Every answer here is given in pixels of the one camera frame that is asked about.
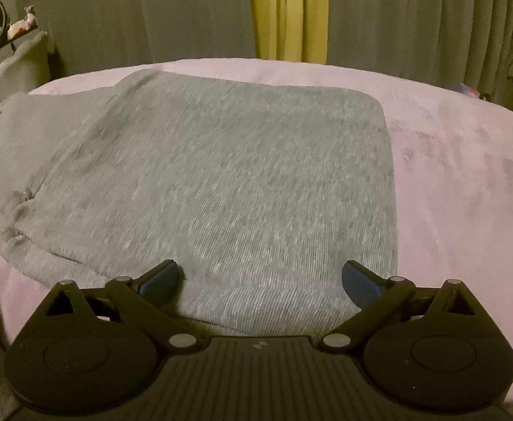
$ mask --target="bed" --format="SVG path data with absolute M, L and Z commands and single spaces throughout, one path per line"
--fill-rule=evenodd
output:
M 270 85 L 361 91 L 383 107 L 396 194 L 399 275 L 417 286 L 458 278 L 513 346 L 513 113 L 374 72 L 255 59 L 202 59 L 79 74 L 34 95 L 117 84 L 140 69 Z M 11 343 L 48 288 L 0 256 L 0 341 Z M 508 394 L 513 404 L 513 386 Z

